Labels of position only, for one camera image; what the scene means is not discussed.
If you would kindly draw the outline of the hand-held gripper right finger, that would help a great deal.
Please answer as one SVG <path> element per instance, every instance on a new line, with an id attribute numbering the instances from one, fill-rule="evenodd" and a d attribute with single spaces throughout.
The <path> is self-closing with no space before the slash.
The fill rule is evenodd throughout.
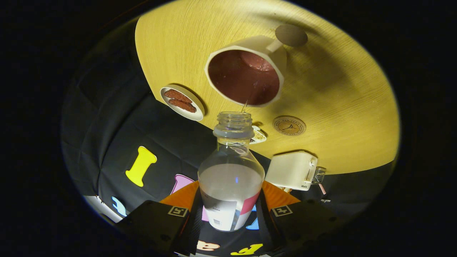
<path id="1" fill-rule="evenodd" d="M 332 211 L 314 200 L 300 201 L 266 181 L 256 209 L 268 254 L 301 254 L 338 230 L 338 217 Z"/>

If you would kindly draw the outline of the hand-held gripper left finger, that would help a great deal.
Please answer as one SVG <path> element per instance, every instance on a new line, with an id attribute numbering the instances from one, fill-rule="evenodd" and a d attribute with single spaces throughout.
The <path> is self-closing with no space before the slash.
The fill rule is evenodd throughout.
<path id="1" fill-rule="evenodd" d="M 203 203 L 195 181 L 160 202 L 147 200 L 116 224 L 128 238 L 159 256 L 194 255 Z"/>

